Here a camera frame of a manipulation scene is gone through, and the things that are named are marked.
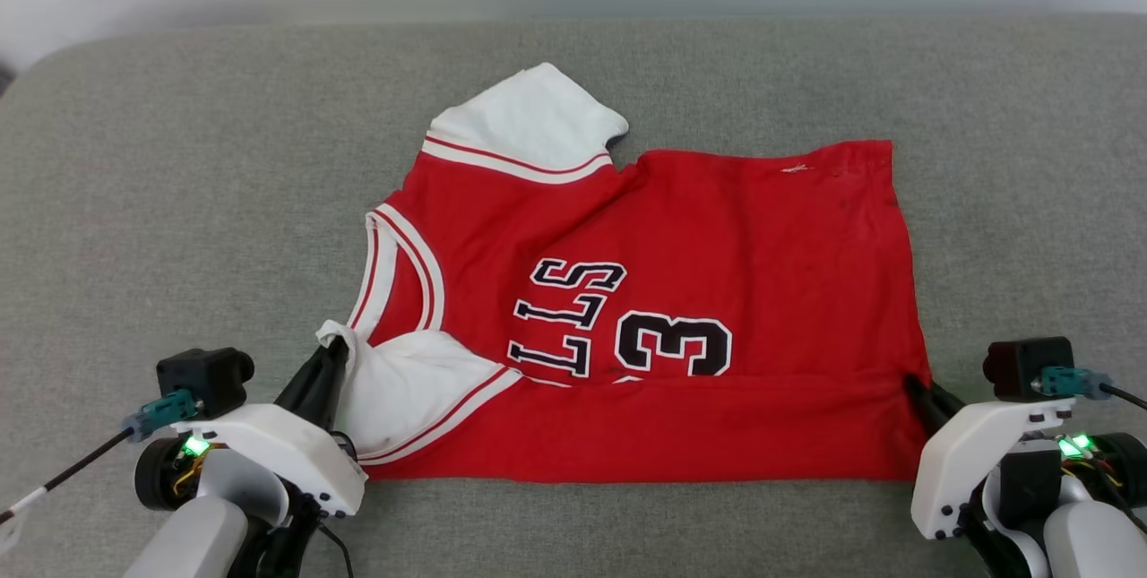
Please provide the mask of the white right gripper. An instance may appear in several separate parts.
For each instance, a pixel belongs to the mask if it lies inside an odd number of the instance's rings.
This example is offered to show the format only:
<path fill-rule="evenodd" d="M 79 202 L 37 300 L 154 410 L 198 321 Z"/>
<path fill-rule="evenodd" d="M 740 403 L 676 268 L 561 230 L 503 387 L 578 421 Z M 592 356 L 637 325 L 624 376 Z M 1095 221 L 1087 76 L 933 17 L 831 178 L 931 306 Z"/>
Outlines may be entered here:
<path fill-rule="evenodd" d="M 991 529 L 1019 540 L 1029 518 L 1058 508 L 1062 452 L 1037 436 L 1072 416 L 1072 399 L 972 403 L 916 376 L 902 382 L 926 433 L 912 521 L 926 539 L 957 536 L 963 505 L 980 505 Z"/>

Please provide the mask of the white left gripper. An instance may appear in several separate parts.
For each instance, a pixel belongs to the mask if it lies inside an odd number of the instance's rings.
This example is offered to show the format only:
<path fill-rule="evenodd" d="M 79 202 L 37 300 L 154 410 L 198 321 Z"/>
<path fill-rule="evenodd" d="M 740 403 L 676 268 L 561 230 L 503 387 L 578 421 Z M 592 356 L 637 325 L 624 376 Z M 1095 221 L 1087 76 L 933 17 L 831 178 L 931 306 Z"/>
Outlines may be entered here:
<path fill-rule="evenodd" d="M 348 360 L 348 342 L 329 341 L 294 374 L 274 405 L 243 405 L 214 419 L 181 420 L 173 428 L 203 440 L 214 433 L 213 443 L 317 497 L 323 510 L 356 515 L 366 472 L 328 433 L 340 411 Z"/>

